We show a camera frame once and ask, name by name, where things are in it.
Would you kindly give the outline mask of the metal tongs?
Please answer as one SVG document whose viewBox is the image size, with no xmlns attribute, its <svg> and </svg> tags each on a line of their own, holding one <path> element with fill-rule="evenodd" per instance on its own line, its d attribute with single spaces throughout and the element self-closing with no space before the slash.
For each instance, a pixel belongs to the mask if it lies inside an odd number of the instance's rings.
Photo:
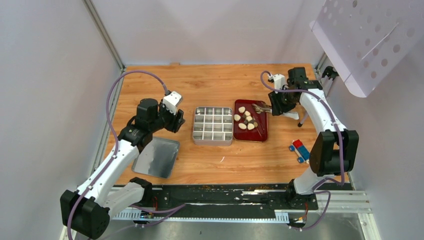
<svg viewBox="0 0 424 240">
<path fill-rule="evenodd" d="M 259 113 L 267 113 L 267 114 L 271 114 L 272 116 L 283 116 L 283 117 L 287 117 L 287 118 L 291 118 L 294 120 L 299 120 L 299 114 L 296 111 L 288 111 L 288 112 L 283 112 L 281 114 L 273 113 L 272 107 L 270 105 L 258 105 L 255 103 L 251 104 L 252 107 L 254 108 L 254 110 L 259 114 Z"/>
</svg>

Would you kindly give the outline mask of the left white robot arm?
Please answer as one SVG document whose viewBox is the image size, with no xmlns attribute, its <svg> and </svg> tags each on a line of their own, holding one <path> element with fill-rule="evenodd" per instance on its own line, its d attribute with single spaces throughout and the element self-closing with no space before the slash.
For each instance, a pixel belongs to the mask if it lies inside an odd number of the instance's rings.
<svg viewBox="0 0 424 240">
<path fill-rule="evenodd" d="M 75 191 L 65 190 L 60 197 L 61 217 L 67 236 L 74 230 L 92 240 L 103 235 L 111 218 L 138 203 L 142 207 L 153 201 L 152 183 L 132 178 L 120 190 L 111 189 L 127 166 L 136 160 L 153 140 L 153 134 L 165 129 L 176 133 L 185 123 L 184 112 L 178 109 L 183 98 L 176 92 L 161 101 L 144 98 L 136 114 L 115 135 L 115 146 L 94 173 Z"/>
</svg>

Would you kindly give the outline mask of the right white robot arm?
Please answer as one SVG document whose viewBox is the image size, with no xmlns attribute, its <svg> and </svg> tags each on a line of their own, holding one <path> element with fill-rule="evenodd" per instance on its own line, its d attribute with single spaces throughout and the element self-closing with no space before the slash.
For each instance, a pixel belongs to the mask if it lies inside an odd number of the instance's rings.
<svg viewBox="0 0 424 240">
<path fill-rule="evenodd" d="M 345 174 L 355 163 L 359 134 L 349 130 L 331 109 L 322 84 L 310 80 L 303 67 L 288 71 L 288 77 L 263 71 L 262 84 L 270 89 L 271 113 L 280 116 L 301 105 L 310 118 L 317 137 L 310 151 L 309 167 L 292 181 L 293 190 L 285 195 L 286 204 L 298 209 L 306 201 L 305 195 L 314 194 L 323 183 L 331 181 L 340 186 Z"/>
</svg>

